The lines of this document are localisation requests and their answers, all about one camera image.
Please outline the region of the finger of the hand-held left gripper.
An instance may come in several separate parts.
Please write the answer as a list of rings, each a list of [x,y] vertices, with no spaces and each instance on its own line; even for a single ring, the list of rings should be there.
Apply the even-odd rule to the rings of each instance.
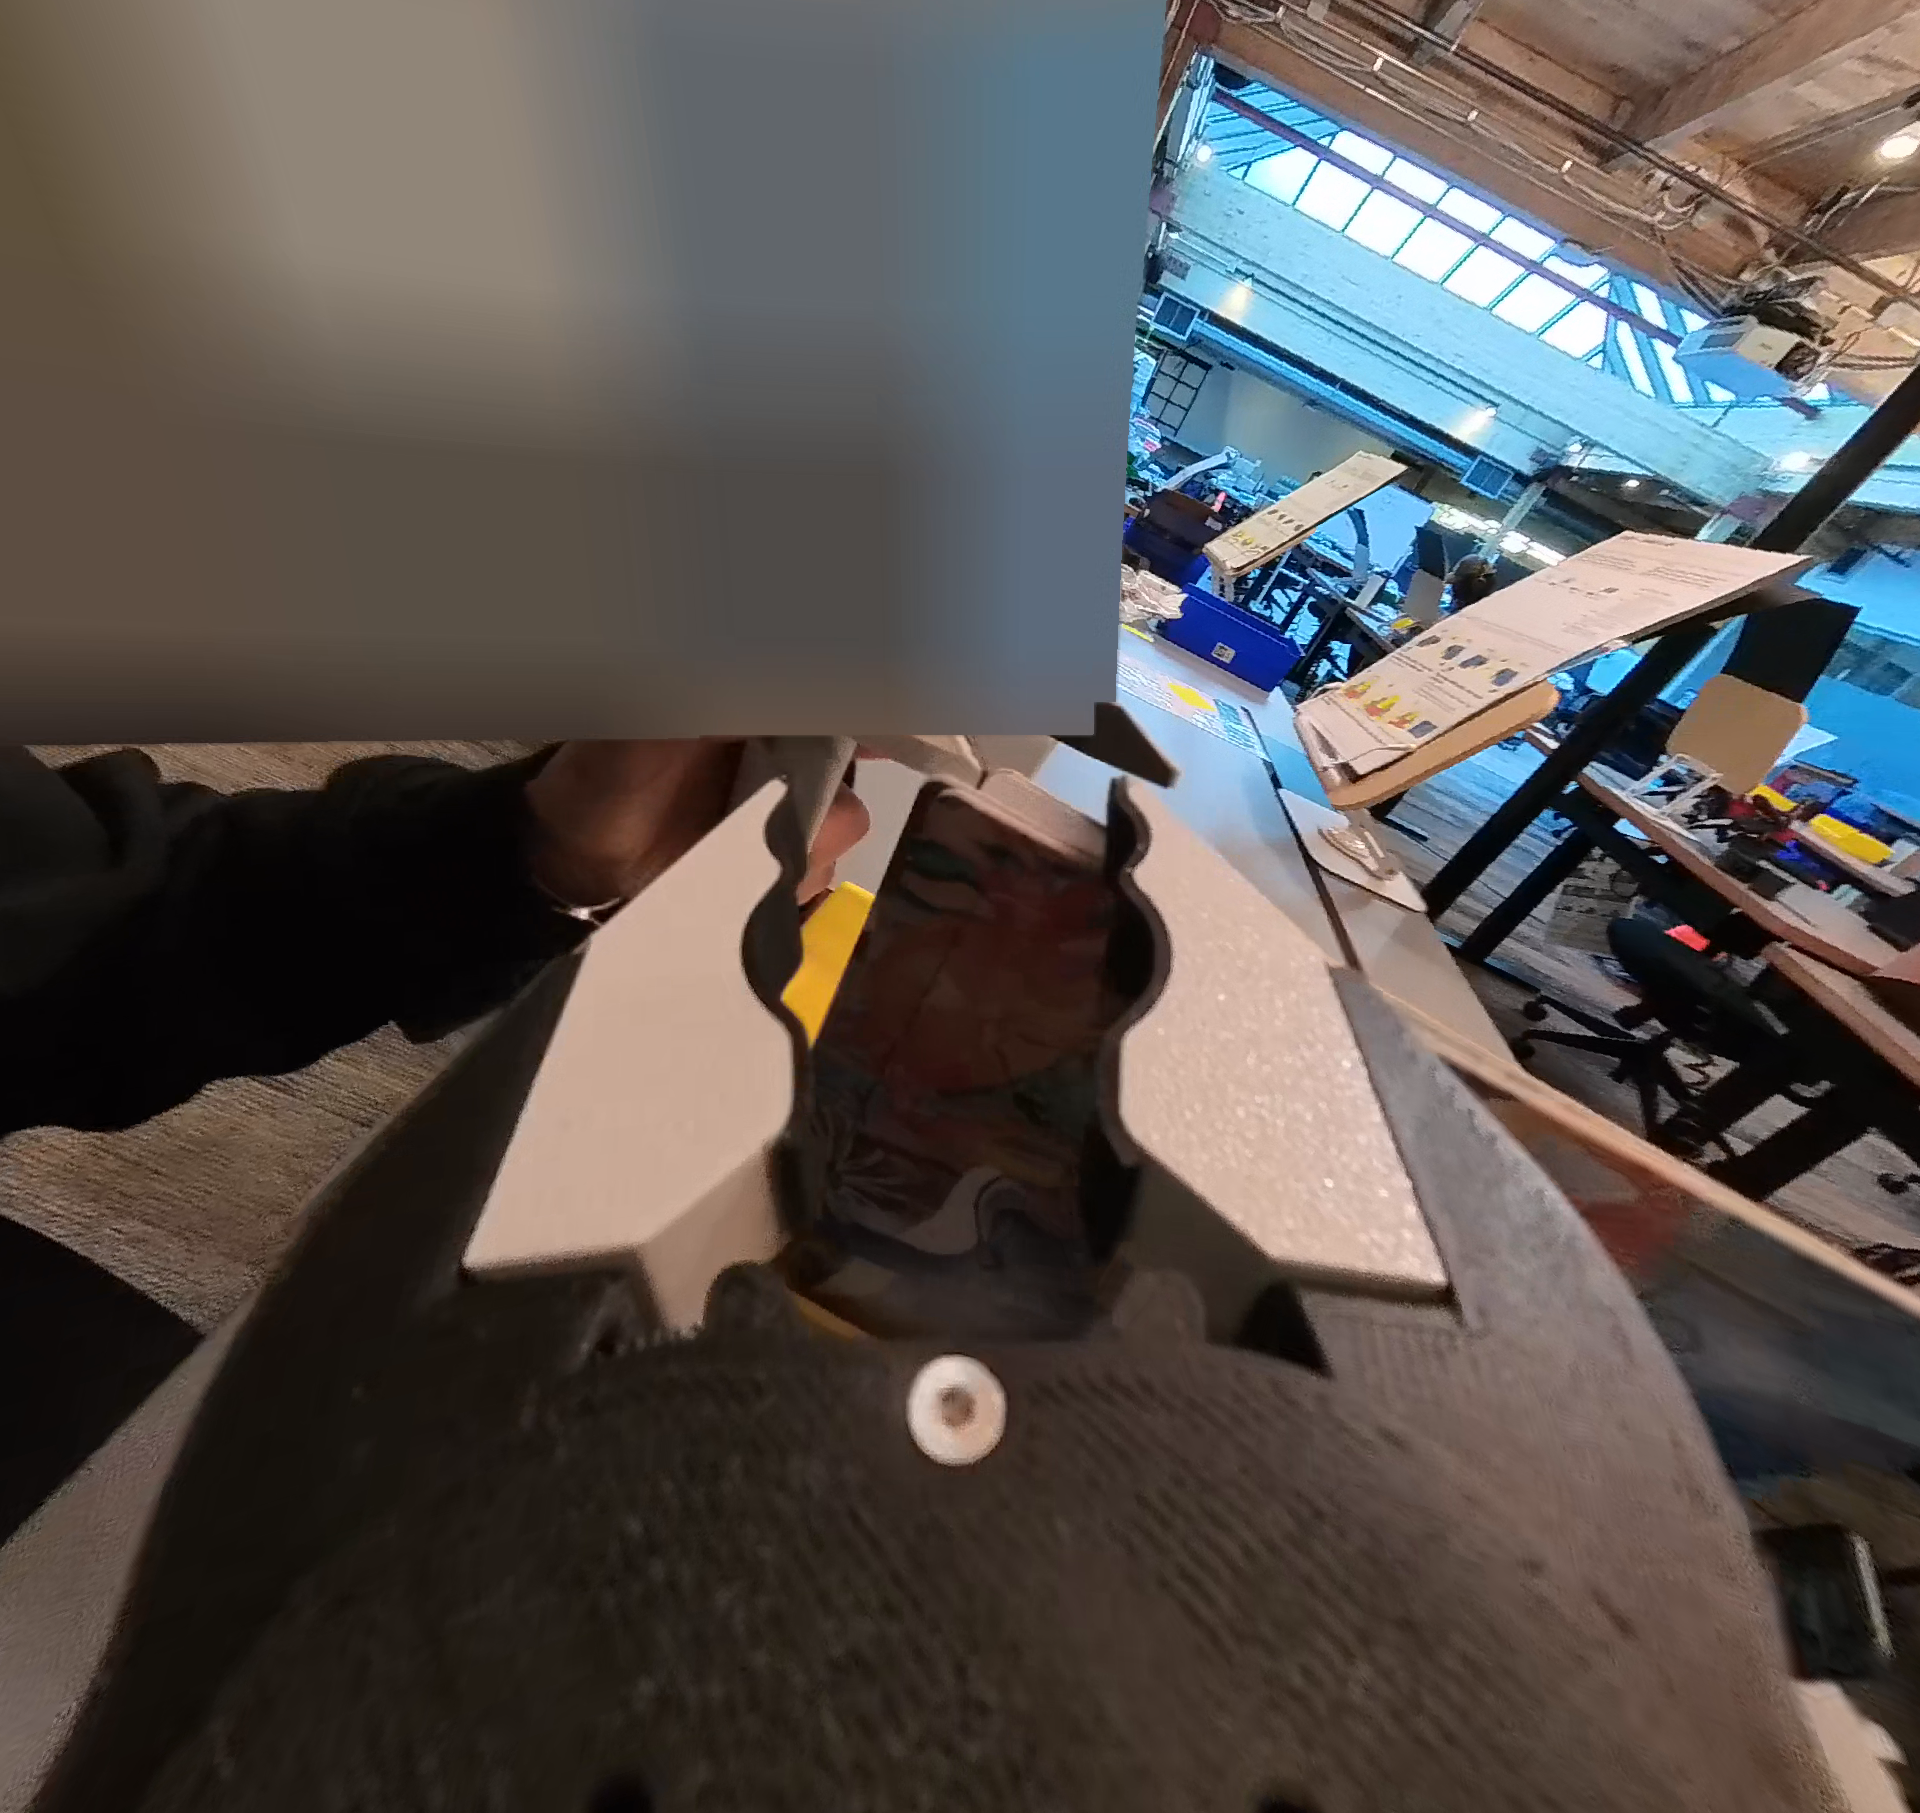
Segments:
[[[1176,762],[1116,702],[1094,702],[1093,723],[1080,734],[950,734],[950,736],[860,736],[860,761],[892,761],[923,778],[980,788],[996,774],[1016,774],[1036,781],[1059,749],[1145,780],[1165,791],[1180,780]]]

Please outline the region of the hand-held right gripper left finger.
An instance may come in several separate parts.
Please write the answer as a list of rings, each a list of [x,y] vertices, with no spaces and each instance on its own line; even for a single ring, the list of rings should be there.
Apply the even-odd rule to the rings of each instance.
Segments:
[[[724,1271],[779,1250],[804,869],[771,869],[741,828],[732,809],[586,945],[468,1240],[470,1279],[610,1269],[683,1334]]]

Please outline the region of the wooden background desk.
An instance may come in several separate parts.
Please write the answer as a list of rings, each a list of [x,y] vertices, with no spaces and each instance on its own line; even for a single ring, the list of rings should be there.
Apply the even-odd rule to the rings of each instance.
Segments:
[[[1629,825],[1726,910],[1713,928],[1696,911],[1685,921],[1718,948],[1760,961],[1756,990],[1782,1024],[1752,1061],[1733,1065],[1666,1117],[1654,1141],[1757,1200],[1870,1133],[1913,1167],[1916,947],[1893,947],[1809,888],[1763,896],[1602,774],[1581,774],[1579,788],[1581,828],[1596,846],[1613,846],[1604,825]]]

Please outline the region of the black pole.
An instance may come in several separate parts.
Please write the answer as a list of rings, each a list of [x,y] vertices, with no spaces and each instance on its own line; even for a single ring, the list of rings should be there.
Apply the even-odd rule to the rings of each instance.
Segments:
[[[1826,526],[1838,509],[1848,503],[1861,482],[1869,482],[1889,455],[1916,433],[1918,425],[1918,373],[1906,381],[1872,411],[1869,421],[1792,496],[1751,545],[1762,553],[1788,553],[1790,574],[1809,563],[1812,537]],[[1567,736],[1542,765],[1523,780],[1489,820],[1480,825],[1426,886],[1426,911],[1441,922],[1457,902],[1489,875],[1494,863],[1548,813],[1568,814],[1568,801],[1577,796],[1579,776],[1592,761],[1629,727],[1638,714],[1656,702],[1711,642],[1718,623],[1749,616],[1751,612],[1788,606],[1803,600],[1780,579],[1741,593],[1729,607],[1711,615],[1701,612],[1666,626],[1644,657],[1613,687],[1613,690],[1573,721]]]

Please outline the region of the neighbouring grey table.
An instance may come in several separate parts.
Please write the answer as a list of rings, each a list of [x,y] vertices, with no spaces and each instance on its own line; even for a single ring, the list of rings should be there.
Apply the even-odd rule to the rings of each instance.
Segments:
[[[1284,794],[1320,801],[1293,713],[1266,692],[1131,626],[1116,635],[1120,705],[1173,761],[1171,808],[1281,907],[1330,961],[1358,971],[1477,1053],[1510,1060],[1452,947],[1414,911],[1326,873]]]

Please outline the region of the person's left hand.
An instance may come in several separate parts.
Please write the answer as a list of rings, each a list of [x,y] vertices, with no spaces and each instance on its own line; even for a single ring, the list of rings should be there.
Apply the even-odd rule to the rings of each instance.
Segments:
[[[708,838],[735,808],[749,744],[558,744],[524,788],[534,884],[571,918],[602,922]]]

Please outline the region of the wooden board stand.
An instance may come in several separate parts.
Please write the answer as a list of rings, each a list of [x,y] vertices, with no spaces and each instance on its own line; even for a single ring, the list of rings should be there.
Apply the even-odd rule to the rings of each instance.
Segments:
[[[1558,678],[1617,650],[1801,601],[1803,553],[1620,531],[1457,611],[1301,699],[1294,731],[1326,809],[1294,818],[1312,863],[1414,903],[1373,809],[1558,704]]]
[[[1344,458],[1231,529],[1215,537],[1204,547],[1213,578],[1231,585],[1250,571],[1269,565],[1308,541],[1319,526],[1364,503],[1406,473],[1407,465],[1390,455],[1362,451]]]

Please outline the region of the ceiling mounted projector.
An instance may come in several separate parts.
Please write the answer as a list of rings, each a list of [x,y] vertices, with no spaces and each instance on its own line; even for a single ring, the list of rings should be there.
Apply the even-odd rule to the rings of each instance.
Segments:
[[[1673,349],[1687,384],[1741,400],[1806,395],[1825,381],[1833,328],[1818,307],[1818,272],[1780,272],[1729,294],[1711,313],[1673,304],[1682,339]]]

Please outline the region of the black office chair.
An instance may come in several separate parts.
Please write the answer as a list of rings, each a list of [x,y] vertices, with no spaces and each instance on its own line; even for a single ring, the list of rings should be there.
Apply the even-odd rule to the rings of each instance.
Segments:
[[[1642,914],[1608,922],[1608,948],[1638,995],[1611,1014],[1588,1014],[1547,993],[1525,1005],[1530,1024],[1510,1040],[1516,1060],[1534,1058],[1542,1040],[1565,1052],[1608,1058],[1611,1082],[1634,1087],[1644,1133],[1663,1137],[1685,1155],[1731,1154],[1726,1130],[1703,1127],[1680,1114],[1666,1119],[1662,1100],[1675,1109],[1696,1100],[1699,1087],[1676,1065],[1680,1048],[1747,1066],[1788,1038],[1783,1019],[1718,961],[1694,951]]]

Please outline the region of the black and tan board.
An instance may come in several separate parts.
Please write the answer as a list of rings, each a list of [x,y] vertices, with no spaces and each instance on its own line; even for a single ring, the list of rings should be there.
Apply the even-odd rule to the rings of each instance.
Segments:
[[[1726,665],[1673,725],[1666,758],[1747,794],[1788,758],[1807,723],[1807,695],[1848,639],[1860,611],[1807,594],[1741,621]]]

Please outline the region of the black charger green display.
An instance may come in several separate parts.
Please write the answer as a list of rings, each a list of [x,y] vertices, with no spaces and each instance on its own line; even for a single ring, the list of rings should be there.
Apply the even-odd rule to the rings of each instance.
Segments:
[[[1883,1583],[1860,1532],[1838,1522],[1768,1527],[1756,1538],[1803,1681],[1876,1681],[1895,1662]]]

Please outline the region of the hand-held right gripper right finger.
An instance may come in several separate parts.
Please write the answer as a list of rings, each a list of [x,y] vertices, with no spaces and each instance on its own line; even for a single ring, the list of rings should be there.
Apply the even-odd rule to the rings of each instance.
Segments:
[[[1116,1028],[1090,1232],[1239,1345],[1308,1295],[1448,1307],[1454,1281],[1351,1019],[1353,980],[1165,794],[1107,799]]]

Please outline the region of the blue plastic bin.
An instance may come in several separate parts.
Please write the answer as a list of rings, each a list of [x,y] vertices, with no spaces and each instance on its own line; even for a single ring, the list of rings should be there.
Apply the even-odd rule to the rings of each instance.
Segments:
[[[1259,695],[1275,692],[1304,657],[1304,648],[1284,627],[1207,590],[1187,590],[1180,612],[1162,616],[1158,631]]]

